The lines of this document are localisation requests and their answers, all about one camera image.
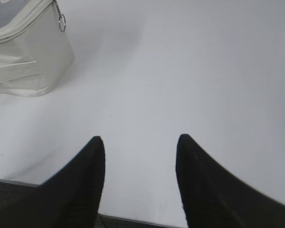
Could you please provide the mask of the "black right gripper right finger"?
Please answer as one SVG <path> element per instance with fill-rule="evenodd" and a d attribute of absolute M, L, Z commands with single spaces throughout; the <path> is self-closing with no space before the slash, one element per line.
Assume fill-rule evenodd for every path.
<path fill-rule="evenodd" d="M 176 176 L 190 228 L 285 228 L 285 205 L 227 171 L 188 134 L 178 139 Z"/>

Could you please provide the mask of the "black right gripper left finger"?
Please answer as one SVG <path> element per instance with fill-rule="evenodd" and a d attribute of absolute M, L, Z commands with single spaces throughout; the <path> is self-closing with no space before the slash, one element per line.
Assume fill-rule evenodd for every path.
<path fill-rule="evenodd" d="M 105 148 L 93 137 L 58 173 L 0 209 L 0 228 L 93 228 L 105 181 Z"/>

